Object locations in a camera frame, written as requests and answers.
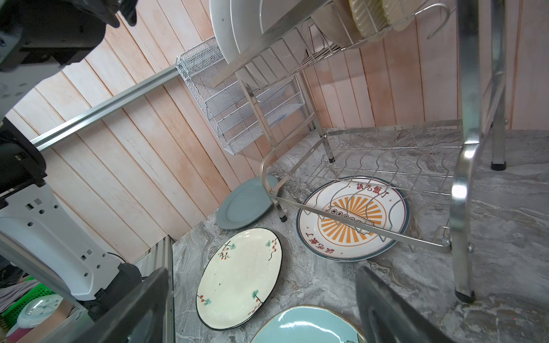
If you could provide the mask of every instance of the pink wood paneling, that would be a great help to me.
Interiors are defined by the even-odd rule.
[[[446,3],[453,8],[455,0]],[[489,2],[481,2],[482,86],[489,82]],[[549,129],[549,3],[507,0],[506,116],[512,128]],[[172,65],[213,35],[208,0],[138,3],[135,27],[108,27],[104,42],[30,92],[9,118],[32,138]],[[370,127],[460,117],[456,15],[432,39],[440,10],[405,30],[305,70],[326,127]],[[314,48],[322,48],[315,32]],[[273,128],[279,142],[301,111]],[[298,142],[276,154],[281,157]],[[259,174],[264,136],[224,151],[180,78],[45,152],[48,182],[77,222],[129,260],[164,234],[179,238],[230,191]]]

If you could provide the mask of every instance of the plate rim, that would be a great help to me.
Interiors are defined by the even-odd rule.
[[[263,302],[263,304],[261,304],[261,306],[257,309],[257,311],[255,311],[254,313],[251,314],[250,317],[248,317],[248,319],[246,319],[245,321],[233,326],[233,327],[230,327],[230,328],[226,328],[226,329],[215,329],[215,328],[212,328],[211,326],[209,326],[208,324],[206,324],[203,320],[202,320],[202,317],[200,316],[200,313],[198,313],[198,303],[197,301],[194,302],[194,308],[197,312],[197,316],[198,316],[198,319],[200,320],[200,322],[202,324],[204,324],[208,329],[210,330],[214,330],[214,331],[226,331],[226,330],[231,330],[231,329],[234,329],[234,328],[237,328],[241,325],[243,325],[244,323],[246,323],[247,321],[249,321],[250,319],[253,318],[253,316],[256,315],[256,313],[258,313],[262,308],[263,306],[265,305],[265,303],[267,302],[267,299],[270,299],[271,298],[271,295],[273,294],[273,292],[275,291],[275,288],[276,288],[276,285],[278,284],[278,281],[280,280],[280,272],[282,270],[282,261],[284,259],[284,249],[282,248],[282,242],[280,241],[280,237],[277,236],[277,234],[272,231],[272,230],[269,230],[267,228],[264,228],[264,227],[255,227],[255,228],[251,228],[251,229],[248,229],[248,230],[253,230],[253,229],[263,229],[263,230],[267,230],[269,232],[271,232],[273,235],[275,235],[275,237],[278,239],[278,243],[280,244],[280,266],[278,266],[278,273],[276,275],[276,281],[274,281],[274,286],[273,288],[271,289],[271,292],[269,293],[269,295],[267,295],[267,297],[265,298],[265,301]],[[231,237],[229,237],[225,242],[223,243],[227,243],[231,238],[233,238],[234,236],[238,235],[239,233],[243,232],[245,230],[242,230],[240,232],[237,232],[236,234],[232,235]],[[206,264],[206,267],[204,268],[204,271],[202,271],[202,275],[200,276],[200,282],[198,283],[198,287],[200,287],[200,283],[202,282],[202,277],[204,276],[204,273],[206,272],[206,269],[208,268],[208,266],[210,265],[210,262],[211,260],[213,260],[215,257],[215,254],[212,255],[212,257],[208,260],[208,264]]]
[[[373,177],[373,176],[364,176],[364,175],[354,175],[354,176],[347,176],[347,177],[344,177],[344,178],[341,178],[341,181],[342,180],[346,180],[346,179],[352,179],[352,178],[355,178],[355,177],[366,177],[366,178],[370,178],[370,179],[375,179],[375,180],[378,180],[378,181],[381,181],[381,182],[384,182],[386,183],[387,185],[389,186],[392,186],[392,187],[396,187],[395,185],[393,185],[392,183],[388,182],[388,181],[385,181],[379,177]],[[323,184],[322,186],[318,187],[317,189],[315,189],[314,191],[311,192],[311,194],[309,194],[309,196],[303,201],[303,204],[305,204],[318,190],[326,187],[327,185],[331,184],[331,183],[335,183],[333,181],[330,181],[330,182],[327,182],[325,184]],[[408,228],[408,225],[410,224],[410,207],[408,205],[408,201],[406,200],[406,198],[404,197],[403,193],[399,190],[399,189],[396,189],[396,188],[393,188],[393,190],[395,190],[400,196],[401,198],[403,199],[403,203],[404,203],[404,209],[406,210],[406,217],[404,218],[404,224],[405,225],[402,225],[402,228],[397,232],[397,233],[404,233],[406,231],[406,229]],[[381,248],[380,250],[376,251],[376,252],[373,252],[371,254],[368,254],[368,255],[364,255],[364,256],[361,256],[361,257],[353,257],[353,258],[336,258],[336,257],[331,257],[331,256],[326,256],[326,255],[323,255],[323,254],[319,254],[318,251],[316,250],[313,250],[308,244],[307,242],[303,239],[303,236],[301,235],[301,233],[299,232],[299,217],[301,216],[301,213],[303,212],[303,209],[299,209],[298,211],[298,214],[295,218],[295,229],[297,230],[298,232],[298,236],[299,236],[299,239],[301,240],[301,242],[309,249],[311,250],[312,252],[314,252],[316,255],[320,256],[320,257],[323,257],[323,258],[327,258],[328,260],[332,260],[332,261],[338,261],[338,262],[357,262],[357,261],[362,261],[362,260],[367,260],[368,258],[372,258],[372,257],[375,257],[385,251],[387,251],[387,249],[389,248],[392,248],[393,245],[396,244],[397,240],[396,239],[393,239],[393,241],[389,244],[387,244],[386,246],[384,246],[383,248]]]
[[[275,179],[277,180],[277,183],[280,181],[280,180],[278,179],[278,177],[276,177],[276,176],[274,176],[274,175],[267,175],[267,181],[268,181],[269,177],[275,178]],[[246,182],[250,182],[250,183],[251,183],[251,181],[256,180],[256,179],[258,179],[258,178],[260,178],[260,177],[257,176],[257,177],[251,178],[251,179],[249,179],[249,180],[246,181]],[[244,183],[242,183],[241,185],[239,185],[237,188],[235,188],[235,190],[237,190],[240,186],[246,184],[246,182],[244,182]],[[263,183],[261,182],[261,178],[259,179],[259,182],[260,182],[260,185],[263,186]],[[247,226],[247,225],[249,225],[249,224],[252,224],[252,223],[255,222],[257,219],[259,219],[261,216],[263,216],[269,209],[271,209],[271,207],[272,207],[272,205],[273,205],[271,199],[269,199],[269,201],[271,201],[271,204],[269,205],[269,207],[267,207],[267,208],[265,209],[265,211],[263,211],[261,214],[259,214],[257,217],[255,217],[253,220],[251,220],[250,222],[248,222],[248,223],[246,223],[246,224],[244,224],[244,225],[242,225],[242,226],[239,226],[239,227],[237,227],[237,228],[234,228],[234,227],[233,227],[233,228],[227,229],[227,228],[224,228],[224,227],[222,227],[221,225],[219,225],[219,222],[217,221],[218,215],[219,215],[219,213],[220,213],[220,212],[219,212],[219,209],[220,209],[221,207],[223,207],[223,205],[225,204],[226,201],[227,201],[227,199],[225,199],[225,201],[221,204],[221,206],[219,206],[219,208],[217,209],[217,212],[216,212],[216,214],[215,214],[215,223],[217,224],[217,226],[219,226],[219,227],[220,227],[221,229],[223,229],[223,230],[238,230],[238,229],[242,229],[243,227],[245,227],[245,226]]]
[[[364,341],[366,341],[366,337],[364,336],[364,333],[355,325],[353,324],[352,322],[350,322],[347,318],[343,317],[342,315],[328,309],[328,308],[325,308],[325,307],[321,307],[321,306],[316,306],[316,305],[308,305],[308,304],[305,304],[305,305],[297,305],[297,306],[293,306],[293,307],[290,307],[290,308],[286,308],[285,310],[282,310],[280,312],[278,312],[277,314],[275,314],[274,316],[272,316],[265,324],[263,324],[263,326],[261,326],[261,328],[255,333],[254,337],[251,339],[250,343],[254,343],[254,340],[256,338],[257,335],[259,335],[259,333],[263,330],[263,328],[265,328],[271,321],[273,321],[275,318],[277,318],[279,315],[281,315],[282,313],[285,313],[285,312],[288,312],[288,311],[291,311],[291,310],[294,310],[296,308],[302,308],[302,307],[307,307],[307,308],[315,308],[315,309],[318,309],[318,310],[324,310],[326,312],[329,312],[331,314],[333,314],[334,316],[336,317],[339,317],[341,320],[343,320],[345,323],[347,323],[348,325],[350,325],[353,329],[356,330],[356,332],[358,334],[360,334],[362,336],[362,338],[364,339]]]

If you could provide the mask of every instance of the plate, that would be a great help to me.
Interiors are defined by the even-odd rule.
[[[277,0],[264,0],[268,2],[274,2],[278,4]],[[297,4],[299,0],[284,0],[280,3],[279,9],[276,11],[276,15],[280,15],[280,18],[292,7]],[[231,0],[231,23],[234,34],[234,40],[240,53],[244,52],[251,44],[253,44],[262,34],[261,23],[261,8],[272,8],[272,4],[263,4],[258,0]],[[263,14],[264,21],[271,21],[270,18],[275,18],[270,15]],[[248,69],[252,75],[260,83],[273,83],[280,77],[283,77],[288,71],[297,67],[295,60],[289,55],[288,49],[283,42],[277,42],[272,46],[272,49],[276,52],[276,56],[271,50],[265,50],[259,57],[256,57],[253,61],[255,66],[248,64]]]
[[[406,0],[406,1],[400,1],[400,0],[382,0],[383,1],[383,10],[385,11],[385,17],[387,18],[387,21],[389,24],[394,24],[398,22],[399,20],[404,19],[405,17],[412,15],[422,4],[422,0]],[[393,27],[396,31],[402,31],[404,30],[409,23],[413,20],[406,20],[395,27]]]
[[[316,10],[311,17],[317,28],[329,40],[342,48],[351,46],[362,38],[352,19],[349,0],[334,0]]]
[[[408,202],[399,190],[389,185],[374,177],[348,177],[318,188],[305,200],[305,205],[403,233],[410,219]],[[296,227],[301,241],[311,251],[336,261],[364,260],[396,243],[372,232],[359,234],[345,224],[303,210],[298,212]]]
[[[299,1],[300,0],[261,0],[259,9],[261,33],[265,33],[265,31],[270,29],[271,26],[284,16],[284,14],[294,8]],[[310,39],[308,39],[308,35],[302,29],[302,25],[299,28],[303,39],[307,44],[310,43]],[[305,57],[305,44],[296,30],[291,30],[291,32],[287,33],[284,36],[284,41],[288,47],[285,46],[284,42],[277,42],[273,44],[272,48],[289,71],[291,70],[290,68],[293,69],[298,66],[292,54],[297,57],[298,62],[301,62]]]
[[[275,288],[282,247],[270,230],[242,231],[226,241],[208,262],[197,291],[198,317],[208,328],[244,324]]]
[[[276,186],[278,179],[267,175],[271,187]],[[237,187],[225,199],[217,210],[217,225],[225,230],[236,230],[253,223],[261,217],[272,202],[259,177],[248,180]]]
[[[229,0],[210,0],[210,14],[219,50],[227,63],[230,63],[239,55],[231,24],[231,2]],[[257,87],[248,70],[241,69],[236,72],[236,75],[247,84]]]
[[[363,37],[369,37],[376,34],[376,28],[379,30],[387,26],[387,18],[383,11],[382,0],[349,0],[351,6],[352,18],[355,21],[356,27]],[[376,26],[372,24],[372,19],[368,13],[372,14],[372,18]],[[379,40],[384,34],[372,37],[371,40]]]
[[[365,343],[364,335],[345,318],[322,307],[296,306],[272,317],[251,343]]]

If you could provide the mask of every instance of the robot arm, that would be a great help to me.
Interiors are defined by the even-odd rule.
[[[81,61],[137,0],[0,0],[0,239],[59,277],[97,320],[141,283],[137,267],[103,251],[61,208],[46,162],[6,113],[35,85]]]

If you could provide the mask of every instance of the white plate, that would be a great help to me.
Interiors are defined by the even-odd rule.
[[[263,28],[267,30],[298,2],[298,0],[284,0],[283,2],[277,0],[231,0],[231,23],[238,51],[244,52],[261,36],[263,31],[260,17],[263,18]],[[302,42],[298,44],[300,42],[295,40],[296,37],[299,38],[295,33],[294,39],[291,36],[287,39],[292,52],[296,56],[301,56],[305,53],[305,45]],[[283,77],[287,73],[286,70],[291,71],[297,67],[297,63],[283,42],[277,42],[272,46],[272,49],[276,55],[268,49],[254,59],[257,67],[248,64],[249,71],[262,86],[273,83]]]
[[[356,28],[355,21],[352,19],[349,0],[334,0],[333,2],[329,2],[316,10],[311,17],[315,21],[317,28],[329,40],[340,47],[349,47],[362,37]]]
[[[305,205],[403,233],[410,216],[408,203],[398,190],[388,185],[378,178],[349,177],[318,188],[305,200]],[[331,260],[364,260],[396,243],[371,232],[359,234],[331,218],[304,210],[299,210],[296,226],[299,237],[311,251]]]
[[[351,5],[352,18],[363,37],[375,35],[376,28],[379,31],[387,26],[382,0],[349,0],[349,4]],[[370,14],[374,18],[375,26],[372,23]],[[383,38],[380,36],[372,37],[371,40],[377,41]]]
[[[406,0],[402,1],[402,4],[400,0],[383,0],[383,10],[385,11],[385,16],[387,17],[389,24],[394,24],[399,20],[412,15],[419,8],[421,3],[422,0]],[[412,22],[412,20],[413,18],[406,20],[403,23],[393,27],[393,29],[396,31],[402,31],[408,26],[409,23]]]
[[[284,14],[294,8],[299,1],[300,0],[261,0],[259,11],[261,33],[265,33],[265,31],[270,29],[271,26],[284,16]],[[301,63],[305,56],[305,44],[303,40],[307,41],[308,39],[302,27],[300,26],[299,28],[301,37],[297,30],[292,30],[284,36],[284,41],[288,45],[287,47],[283,42],[277,42],[273,45],[274,52],[288,69],[297,67],[297,62],[292,54],[294,54],[299,63]]]
[[[208,262],[197,291],[197,313],[210,329],[244,324],[275,288],[282,247],[270,230],[242,231],[226,241]]]
[[[230,63],[239,54],[231,25],[231,0],[210,0],[210,14],[217,45],[227,63]],[[257,87],[246,69],[239,70],[236,74],[247,84]]]

